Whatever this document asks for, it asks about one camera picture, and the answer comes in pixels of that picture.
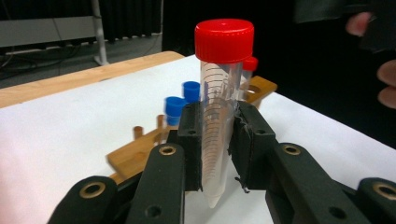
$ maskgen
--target centrifuge tube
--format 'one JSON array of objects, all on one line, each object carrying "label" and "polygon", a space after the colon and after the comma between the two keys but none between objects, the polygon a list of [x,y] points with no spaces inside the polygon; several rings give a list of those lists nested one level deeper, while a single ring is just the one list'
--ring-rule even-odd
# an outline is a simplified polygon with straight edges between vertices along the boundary
[{"label": "centrifuge tube", "polygon": [[239,85],[238,100],[246,101],[248,99],[250,79],[253,75],[253,72],[256,71],[258,63],[259,61],[257,58],[253,56],[244,60],[244,65],[242,66],[241,83]]},{"label": "centrifuge tube", "polygon": [[253,24],[237,19],[195,27],[195,55],[201,61],[202,185],[211,208],[225,190],[242,65],[252,55],[253,35]]}]

